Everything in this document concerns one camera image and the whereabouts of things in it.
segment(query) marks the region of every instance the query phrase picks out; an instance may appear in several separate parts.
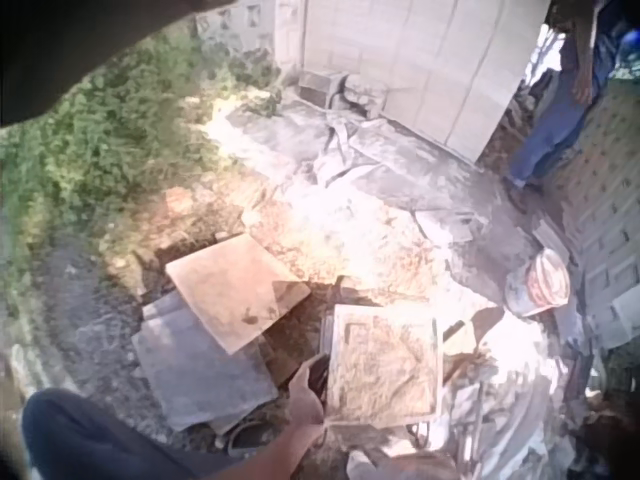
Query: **person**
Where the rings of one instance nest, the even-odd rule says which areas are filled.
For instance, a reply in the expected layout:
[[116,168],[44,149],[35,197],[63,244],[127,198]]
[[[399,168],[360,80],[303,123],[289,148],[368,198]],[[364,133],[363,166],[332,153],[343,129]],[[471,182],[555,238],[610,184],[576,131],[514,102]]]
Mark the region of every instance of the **person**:
[[288,479],[324,432],[324,410],[303,363],[289,384],[290,423],[255,456],[238,463],[222,453],[186,452],[154,442],[97,405],[60,389],[27,401],[22,432],[32,465],[44,480]]
[[560,51],[562,70],[557,91],[512,156],[509,172],[503,178],[509,200],[521,213],[527,212],[523,189],[536,165],[559,151],[556,147],[567,137],[579,134],[589,107],[616,66],[622,39],[631,30],[624,1],[610,0],[604,6],[593,1],[576,2],[573,28]]

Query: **white bucket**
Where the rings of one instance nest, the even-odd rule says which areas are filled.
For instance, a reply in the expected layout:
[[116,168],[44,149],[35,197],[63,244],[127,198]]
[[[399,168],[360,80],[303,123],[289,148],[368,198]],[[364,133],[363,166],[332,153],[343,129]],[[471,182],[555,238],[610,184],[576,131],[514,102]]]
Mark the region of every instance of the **white bucket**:
[[562,258],[545,248],[507,276],[504,296],[509,310],[529,317],[569,301],[569,273]]

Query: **hand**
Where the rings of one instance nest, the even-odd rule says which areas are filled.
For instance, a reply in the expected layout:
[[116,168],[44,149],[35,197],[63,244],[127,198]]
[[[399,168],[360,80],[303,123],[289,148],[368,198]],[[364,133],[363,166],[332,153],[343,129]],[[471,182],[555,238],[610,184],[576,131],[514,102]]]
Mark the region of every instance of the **hand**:
[[289,382],[289,417],[294,425],[324,425],[322,402],[309,388],[309,369],[320,357],[304,362]]
[[593,81],[591,71],[581,68],[573,84],[573,95],[578,103],[589,105],[593,99]]

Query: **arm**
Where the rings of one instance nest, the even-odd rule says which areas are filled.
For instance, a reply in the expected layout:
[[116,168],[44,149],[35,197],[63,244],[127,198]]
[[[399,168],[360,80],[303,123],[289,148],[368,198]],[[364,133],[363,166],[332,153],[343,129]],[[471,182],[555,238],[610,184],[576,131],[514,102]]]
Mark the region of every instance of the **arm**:
[[573,93],[578,102],[589,104],[593,96],[593,48],[596,40],[596,20],[598,12],[595,0],[583,0],[577,3],[573,28],[575,32],[579,70]]
[[291,424],[264,450],[241,465],[204,480],[287,480],[324,432],[324,408],[309,388],[309,370],[321,357],[304,362],[289,382]]
[[322,425],[289,425],[257,455],[211,480],[288,480],[323,431]]

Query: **jeans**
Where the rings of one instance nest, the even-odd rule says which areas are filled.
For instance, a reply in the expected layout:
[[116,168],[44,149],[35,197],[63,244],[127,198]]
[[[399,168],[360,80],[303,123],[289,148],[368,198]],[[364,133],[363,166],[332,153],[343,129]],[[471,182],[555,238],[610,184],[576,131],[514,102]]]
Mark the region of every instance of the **jeans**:
[[22,433],[44,480],[196,479],[237,460],[175,450],[145,437],[71,392],[43,390],[29,398]]
[[578,103],[573,95],[577,74],[577,70],[560,72],[558,89],[549,107],[540,116],[522,146],[511,157],[508,178],[516,187],[524,187],[536,165],[545,156],[553,157],[552,154],[557,151],[558,145],[572,134],[579,134],[580,123],[584,121],[588,105]]

